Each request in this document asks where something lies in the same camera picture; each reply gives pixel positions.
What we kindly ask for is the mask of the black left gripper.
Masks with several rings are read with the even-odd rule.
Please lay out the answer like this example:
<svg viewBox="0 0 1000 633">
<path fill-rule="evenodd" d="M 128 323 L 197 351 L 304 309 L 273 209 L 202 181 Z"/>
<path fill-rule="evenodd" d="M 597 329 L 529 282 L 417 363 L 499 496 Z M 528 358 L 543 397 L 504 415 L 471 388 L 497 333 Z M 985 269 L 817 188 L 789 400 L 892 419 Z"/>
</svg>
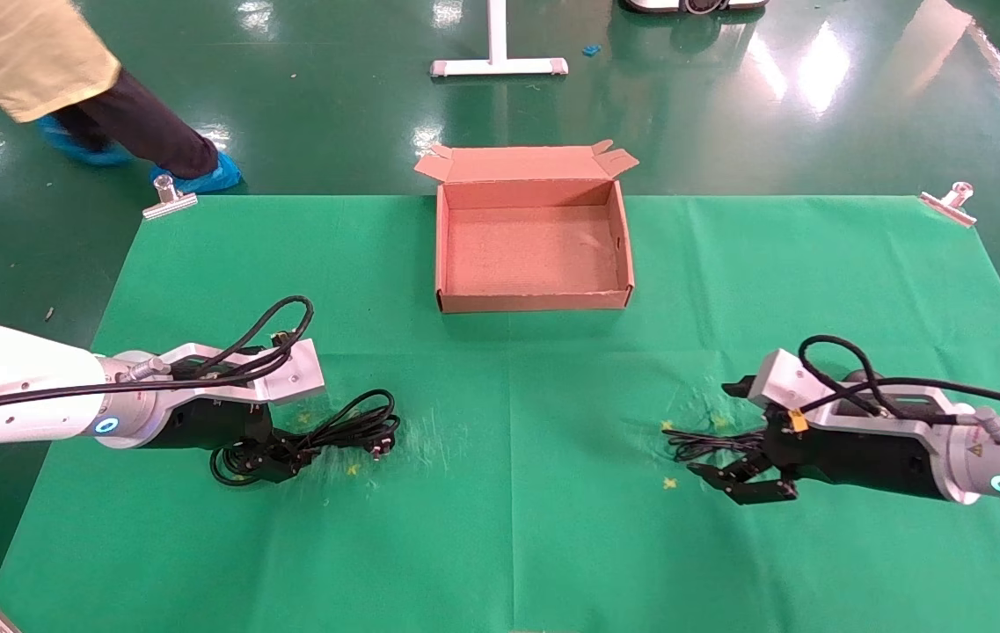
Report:
<svg viewBox="0 0 1000 633">
<path fill-rule="evenodd" d="M 231 447 L 243 440 L 263 442 L 271 436 L 271 412 L 266 404 L 195 399 L 177 406 L 145 449 L 206 449 Z M 323 452 L 306 435 L 275 435 L 269 450 L 238 456 L 238 475 L 253 481 L 282 484 Z"/>
</svg>

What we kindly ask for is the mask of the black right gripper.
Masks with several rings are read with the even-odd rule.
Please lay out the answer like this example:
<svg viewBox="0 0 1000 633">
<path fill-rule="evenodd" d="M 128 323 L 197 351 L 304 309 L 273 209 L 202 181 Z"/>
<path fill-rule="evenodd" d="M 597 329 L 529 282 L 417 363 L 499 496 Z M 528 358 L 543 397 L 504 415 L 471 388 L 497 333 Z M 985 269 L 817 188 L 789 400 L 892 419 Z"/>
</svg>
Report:
<svg viewBox="0 0 1000 633">
<path fill-rule="evenodd" d="M 733 399 L 755 399 L 760 396 L 756 384 L 756 376 L 743 376 L 737 382 L 722 384 L 722 392 Z M 766 409 L 764 417 L 763 450 L 754 450 L 725 468 L 689 463 L 686 469 L 740 506 L 797 500 L 796 480 L 804 478 L 945 500 L 930 453 L 915 438 L 814 427 L 793 433 L 788 411 Z M 774 468 L 781 477 L 758 480 Z"/>
</svg>

